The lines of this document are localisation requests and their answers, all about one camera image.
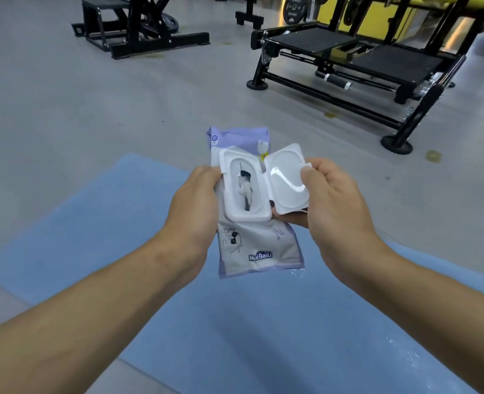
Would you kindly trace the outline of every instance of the blue exercise mat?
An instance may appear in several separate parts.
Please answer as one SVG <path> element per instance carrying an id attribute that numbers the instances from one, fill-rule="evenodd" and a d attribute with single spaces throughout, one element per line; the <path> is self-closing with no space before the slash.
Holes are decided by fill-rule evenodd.
<path id="1" fill-rule="evenodd" d="M 36 304 L 122 257 L 161 228 L 187 175 L 124 157 L 0 251 L 0 286 Z M 307 230 L 296 232 L 305 271 L 221 280 L 215 241 L 199 277 L 121 358 L 183 394 L 474 392 L 338 282 Z M 482 274 L 393 247 L 484 292 Z"/>

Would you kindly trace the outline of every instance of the person's right arm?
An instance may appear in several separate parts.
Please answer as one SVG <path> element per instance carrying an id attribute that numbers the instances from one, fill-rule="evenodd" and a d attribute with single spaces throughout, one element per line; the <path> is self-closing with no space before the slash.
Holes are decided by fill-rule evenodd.
<path id="1" fill-rule="evenodd" d="M 397 255 L 376 234 L 355 181 L 327 159 L 308 161 L 308 212 L 274 217 L 309 228 L 342 283 L 484 394 L 484 294 Z"/>

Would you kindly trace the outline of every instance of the gray floor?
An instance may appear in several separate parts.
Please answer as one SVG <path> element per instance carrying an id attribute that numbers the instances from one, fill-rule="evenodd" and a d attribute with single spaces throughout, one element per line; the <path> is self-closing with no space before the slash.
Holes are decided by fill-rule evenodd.
<path id="1" fill-rule="evenodd" d="M 256 12 L 280 25 L 282 0 Z M 377 227 L 397 241 L 484 273 L 484 34 L 457 86 L 412 135 L 400 157 L 379 144 L 384 127 L 276 83 L 245 87 L 259 53 L 235 24 L 241 0 L 172 0 L 181 32 L 211 45 L 114 61 L 83 39 L 80 0 L 0 0 L 0 246 L 128 152 L 190 169 L 208 163 L 211 125 L 267 126 L 275 149 L 298 142 L 357 179 Z M 327 92 L 313 67 L 277 59 L 271 71 Z M 410 105 L 352 89 L 365 106 L 400 118 Z M 330 112 L 335 115 L 328 118 Z M 440 163 L 426 152 L 442 154 Z M 25 305 L 0 289 L 0 322 Z M 120 361 L 91 392 L 169 392 Z"/>

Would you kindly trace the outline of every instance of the open plastic lid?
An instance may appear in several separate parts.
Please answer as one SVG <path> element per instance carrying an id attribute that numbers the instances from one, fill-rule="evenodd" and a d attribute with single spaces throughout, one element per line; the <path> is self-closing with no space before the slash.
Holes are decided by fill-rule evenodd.
<path id="1" fill-rule="evenodd" d="M 308 206 L 309 192 L 300 180 L 300 169 L 306 163 L 298 144 L 268 155 L 264 164 L 263 173 L 257 156 L 236 147 L 220 151 L 225 214 L 230 220 L 268 221 L 270 200 L 279 214 Z"/>

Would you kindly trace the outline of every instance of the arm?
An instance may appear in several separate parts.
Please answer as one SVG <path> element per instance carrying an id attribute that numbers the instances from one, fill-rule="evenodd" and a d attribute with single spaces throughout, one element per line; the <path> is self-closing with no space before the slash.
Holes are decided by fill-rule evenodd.
<path id="1" fill-rule="evenodd" d="M 398 256 L 375 233 L 353 179 L 329 160 L 308 161 L 308 212 L 275 218 L 309 228 L 342 283 L 484 394 L 484 294 Z"/>
<path id="2" fill-rule="evenodd" d="M 218 168 L 198 167 L 146 244 L 0 325 L 0 392 L 81 393 L 204 265 Z M 186 244 L 174 238 L 186 237 Z"/>

